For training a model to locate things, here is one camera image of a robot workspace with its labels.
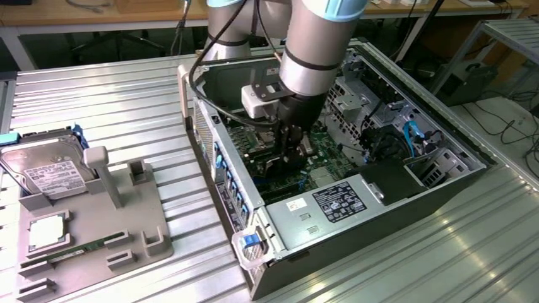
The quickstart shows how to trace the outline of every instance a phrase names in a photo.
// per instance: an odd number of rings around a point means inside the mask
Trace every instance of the green circuit board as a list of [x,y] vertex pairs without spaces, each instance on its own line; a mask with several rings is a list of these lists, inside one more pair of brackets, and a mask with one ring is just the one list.
[[[268,204],[316,189],[320,183],[330,182],[330,179],[333,181],[342,179],[345,173],[354,167],[326,132],[310,133],[309,141],[314,154],[306,158],[305,166],[286,175],[266,179],[252,169],[257,164],[252,155],[270,151],[273,141],[269,140],[273,139],[273,134],[257,133],[254,128],[241,126],[229,129],[229,135],[261,198]],[[314,179],[316,175],[322,175],[322,180]]]

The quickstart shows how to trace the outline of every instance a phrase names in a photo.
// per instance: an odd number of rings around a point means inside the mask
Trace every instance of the metal table surface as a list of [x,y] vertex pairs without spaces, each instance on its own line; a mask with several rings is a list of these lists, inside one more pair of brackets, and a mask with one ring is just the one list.
[[[190,56],[180,57],[188,62]],[[246,302],[233,258],[182,127],[178,58],[20,73],[10,129],[76,121],[113,169],[154,168],[174,254],[54,302]],[[0,301],[12,302],[17,189],[0,192]],[[539,197],[504,165],[436,213],[258,302],[537,302]]]

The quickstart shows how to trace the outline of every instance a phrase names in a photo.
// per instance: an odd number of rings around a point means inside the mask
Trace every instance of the black wires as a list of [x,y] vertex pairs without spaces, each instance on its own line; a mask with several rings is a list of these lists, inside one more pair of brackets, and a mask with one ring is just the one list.
[[176,29],[174,29],[174,40],[172,41],[170,45],[170,56],[174,55],[174,46],[176,43],[177,45],[177,52],[176,55],[181,54],[181,42],[184,40],[184,28],[185,28],[185,20],[186,20],[186,14],[188,14],[188,9],[190,8],[190,2],[193,0],[185,0],[184,4],[184,15],[181,16],[181,19],[177,21],[176,24]]
[[257,18],[258,18],[260,27],[261,27],[261,31],[262,31],[262,33],[264,33],[265,41],[268,42],[268,45],[270,46],[270,49],[272,49],[272,51],[273,51],[273,56],[274,56],[274,58],[276,58],[277,61],[280,62],[280,56],[278,56],[278,53],[277,53],[277,49],[274,48],[274,45],[273,45],[273,43],[270,42],[269,35],[268,35],[266,30],[265,30],[264,22],[261,22],[260,0],[254,0],[254,6],[256,6],[256,16],[257,16]]
[[206,97],[205,95],[201,93],[201,91],[198,91],[197,85],[194,83],[194,71],[196,68],[200,66],[200,63],[202,62],[202,59],[205,57],[205,55],[208,54],[210,48],[213,47],[216,41],[218,40],[220,36],[222,36],[225,30],[229,28],[229,25],[232,24],[232,22],[234,21],[242,7],[245,6],[248,0],[242,0],[240,2],[240,5],[236,9],[236,11],[233,12],[232,16],[229,17],[225,25],[222,26],[222,28],[220,29],[217,35],[213,37],[213,39],[209,40],[209,43],[206,45],[206,47],[204,48],[204,50],[201,51],[201,54],[198,55],[198,57],[196,58],[196,61],[193,63],[193,66],[190,67],[190,70],[188,72],[188,84],[190,86],[190,89],[193,90],[193,93],[196,94],[196,97],[202,100],[210,107],[214,108],[216,111],[218,111],[225,117],[230,118],[232,120],[240,122],[244,125],[249,125],[253,127],[258,127],[258,128],[270,128],[273,127],[277,123],[278,120],[273,121],[273,122],[258,122],[254,121],[252,119],[246,119],[241,116],[237,116],[236,114],[228,112],[225,109],[222,109],[221,107],[218,107]]
[[[468,108],[467,108],[464,105],[461,105],[463,108],[464,108],[464,110],[465,110],[467,113],[469,114],[471,118],[475,120],[475,122],[477,123],[477,125],[480,126],[480,128],[484,130],[484,132],[487,132],[487,134],[489,134],[489,135],[492,135],[492,136],[500,135],[500,138],[499,138],[499,139],[500,139],[501,144],[509,145],[509,144],[513,144],[515,142],[519,142],[519,141],[521,141],[521,140],[531,139],[532,145],[531,145],[531,148],[525,151],[525,153],[524,153],[524,155],[523,155],[523,158],[524,158],[524,162],[525,162],[528,171],[535,175],[535,178],[539,179],[539,174],[532,170],[532,168],[531,168],[531,166],[529,166],[529,162],[528,162],[528,156],[529,156],[529,155],[533,155],[535,161],[539,162],[539,159],[537,159],[539,140],[537,140],[537,138],[536,138],[536,136],[539,136],[539,123],[537,123],[537,121],[536,121],[533,115],[529,114],[529,115],[531,115],[531,118],[532,118],[532,120],[533,120],[533,123],[535,123],[535,130],[533,130],[533,133],[532,133],[531,135],[527,135],[527,134],[524,134],[517,128],[515,128],[515,127],[512,126],[512,125],[515,124],[515,120],[507,121],[504,118],[501,118],[501,117],[500,117],[499,115],[496,115],[493,112],[489,112],[488,110],[485,110],[479,104],[476,104],[476,103],[472,103],[472,104],[473,104],[483,112],[485,112],[485,113],[489,114],[491,116],[496,117],[503,123],[505,123],[505,126],[503,127],[503,129],[501,129],[499,132],[488,131],[488,130],[485,129],[484,125],[481,125],[481,123],[479,122],[479,120],[477,120],[476,117],[473,116],[472,112],[468,110]],[[512,141],[505,141],[504,138],[503,138],[503,135],[505,134],[505,132],[507,132],[508,129],[513,129],[516,132],[519,132],[519,133],[523,135],[523,137],[520,137],[519,139],[515,139],[515,140],[512,140]]]

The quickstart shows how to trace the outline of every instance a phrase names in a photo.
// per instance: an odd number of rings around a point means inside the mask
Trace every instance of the table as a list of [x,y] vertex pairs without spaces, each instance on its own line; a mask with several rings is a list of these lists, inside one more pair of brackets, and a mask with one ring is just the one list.
[[[521,13],[527,4],[521,0],[509,0],[513,12],[511,18]],[[409,45],[424,24],[425,16],[432,3],[418,5],[413,9],[412,17],[418,17],[409,37],[398,53],[401,59],[409,49]],[[86,9],[72,7],[65,0],[34,0],[30,6],[6,6],[2,8],[0,21],[0,37],[22,71],[36,69],[32,58],[20,42],[20,35],[40,33],[73,33],[73,32],[105,32],[112,30],[140,30],[150,28],[172,28],[181,18],[181,8],[176,11],[154,13],[120,14],[114,7],[104,8],[102,14],[96,14]],[[381,2],[378,5],[368,4],[361,16],[364,19],[404,18],[410,7],[401,4],[389,5]],[[471,8],[459,0],[445,0],[437,16],[489,15],[497,14],[497,7]],[[205,0],[193,0],[186,17],[186,27],[206,25]]]
[[[252,53],[269,54],[269,50]],[[6,100],[0,100],[8,106],[6,128],[37,131],[76,119],[90,145],[110,150],[113,168],[133,158],[152,164],[174,247],[168,259],[56,303],[110,302],[110,298],[116,302],[248,301],[248,287],[185,142],[176,69],[192,61],[193,56],[184,55],[30,71],[18,73],[8,84]],[[511,168],[497,166],[433,215],[258,302],[536,302],[539,197],[525,181]],[[0,298],[5,302],[12,302],[16,275],[16,193],[14,183],[2,178]]]

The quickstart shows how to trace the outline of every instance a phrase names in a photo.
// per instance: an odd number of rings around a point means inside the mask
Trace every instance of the desk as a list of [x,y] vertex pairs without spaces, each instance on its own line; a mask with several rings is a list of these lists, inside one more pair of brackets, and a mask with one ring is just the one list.
[[[509,0],[515,18],[527,4],[521,0]],[[400,51],[398,58],[408,51],[409,45],[424,24],[425,16],[432,4],[418,5],[413,9],[412,17],[418,20],[409,33],[406,43]],[[368,4],[362,19],[404,18],[410,7],[401,4],[390,5],[381,2],[377,6]],[[0,6],[0,37],[4,40],[9,53],[22,71],[36,69],[32,58],[20,42],[20,35],[41,33],[105,32],[112,30],[141,30],[153,28],[173,28],[181,18],[182,9],[153,13],[120,14],[116,7],[104,8],[101,14],[86,9],[76,8],[64,0],[34,0],[30,6]],[[445,0],[437,16],[492,15],[499,8],[471,8],[459,0]],[[205,0],[193,0],[186,16],[186,27],[206,25]]]

